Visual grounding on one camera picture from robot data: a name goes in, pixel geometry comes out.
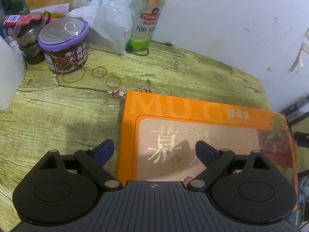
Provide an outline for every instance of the green and white can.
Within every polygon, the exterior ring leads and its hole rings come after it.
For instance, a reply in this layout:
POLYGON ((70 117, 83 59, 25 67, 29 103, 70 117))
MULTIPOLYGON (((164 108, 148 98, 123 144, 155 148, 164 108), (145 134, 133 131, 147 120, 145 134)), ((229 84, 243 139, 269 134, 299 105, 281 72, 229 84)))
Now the green and white can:
POLYGON ((146 50, 160 18, 166 0, 133 0, 132 35, 127 46, 135 51, 146 50))

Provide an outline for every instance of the wall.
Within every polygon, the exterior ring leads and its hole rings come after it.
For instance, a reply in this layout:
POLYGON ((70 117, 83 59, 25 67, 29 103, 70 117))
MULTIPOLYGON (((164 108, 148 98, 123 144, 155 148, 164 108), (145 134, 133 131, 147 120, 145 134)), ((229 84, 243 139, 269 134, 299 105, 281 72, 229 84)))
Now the wall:
POLYGON ((289 72, 308 27, 309 0, 167 0, 153 40, 258 77, 280 111, 309 94, 309 56, 289 72))

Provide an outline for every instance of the rubber band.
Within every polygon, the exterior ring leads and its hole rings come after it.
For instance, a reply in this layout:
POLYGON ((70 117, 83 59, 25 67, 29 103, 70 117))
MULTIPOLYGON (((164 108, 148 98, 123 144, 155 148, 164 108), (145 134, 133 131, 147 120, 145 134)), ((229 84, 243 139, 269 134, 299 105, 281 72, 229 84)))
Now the rubber band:
POLYGON ((102 78, 102 77, 104 77, 106 74, 107 74, 107 70, 106 70, 103 66, 95 67, 95 68, 92 70, 92 72, 91 72, 91 75, 92 75, 93 77, 95 77, 95 78, 102 78), (101 76, 95 76, 95 75, 93 75, 93 72, 95 71, 95 69, 98 69, 98 68, 103 68, 103 69, 105 70, 105 74, 104 74, 104 75, 101 75, 101 76))
POLYGON ((62 80, 63 80, 63 82, 65 82, 65 83, 68 83, 68 84, 73 84, 73 83, 75 83, 75 82, 77 82, 77 81, 79 81, 79 80, 81 80, 83 77, 84 77, 84 75, 85 75, 85 73, 86 73, 86 69, 85 69, 85 66, 83 65, 82 66, 82 68, 84 69, 84 74, 81 76, 81 78, 79 78, 79 79, 77 79, 77 80, 75 80, 75 81, 73 81, 73 82, 71 82, 71 81, 66 81, 63 77, 64 77, 64 73, 63 73, 63 70, 64 70, 64 68, 65 67, 67 67, 67 66, 69 66, 69 65, 74 65, 74 64, 78 64, 77 62, 70 62, 70 63, 68 63, 68 64, 66 64, 62 69, 61 69, 61 78, 62 78, 62 80))
POLYGON ((121 85, 121 78, 120 78, 119 76, 111 75, 111 76, 109 76, 109 77, 105 80, 105 84, 106 84, 106 86, 107 86, 108 88, 110 88, 110 89, 119 88, 119 86, 121 85), (109 85, 107 84, 107 80, 109 80, 110 78, 117 78, 117 79, 119 79, 119 81, 120 81, 119 85, 113 86, 113 87, 109 86, 109 85))

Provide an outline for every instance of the transparent plastic bag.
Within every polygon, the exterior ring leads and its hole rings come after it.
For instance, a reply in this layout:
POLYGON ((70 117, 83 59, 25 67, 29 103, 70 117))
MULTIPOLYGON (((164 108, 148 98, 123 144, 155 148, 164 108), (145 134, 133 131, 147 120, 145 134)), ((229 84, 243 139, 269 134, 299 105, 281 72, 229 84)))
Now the transparent plastic bag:
POLYGON ((75 0, 67 17, 88 22, 90 48, 125 54, 132 30, 132 17, 127 0, 75 0))
POLYGON ((21 52, 14 51, 0 37, 0 110, 6 110, 26 72, 21 52))

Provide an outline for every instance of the pull tab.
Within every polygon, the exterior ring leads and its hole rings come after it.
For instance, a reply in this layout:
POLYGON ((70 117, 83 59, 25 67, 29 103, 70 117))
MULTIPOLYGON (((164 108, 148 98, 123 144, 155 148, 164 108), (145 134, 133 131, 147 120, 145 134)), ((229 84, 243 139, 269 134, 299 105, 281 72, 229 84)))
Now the pull tab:
POLYGON ((77 35, 78 35, 78 31, 77 31, 76 28, 75 28, 75 24, 72 23, 72 22, 67 22, 67 23, 64 25, 64 30, 65 30, 66 32, 69 32, 69 34, 70 34, 71 36, 77 36, 77 35))

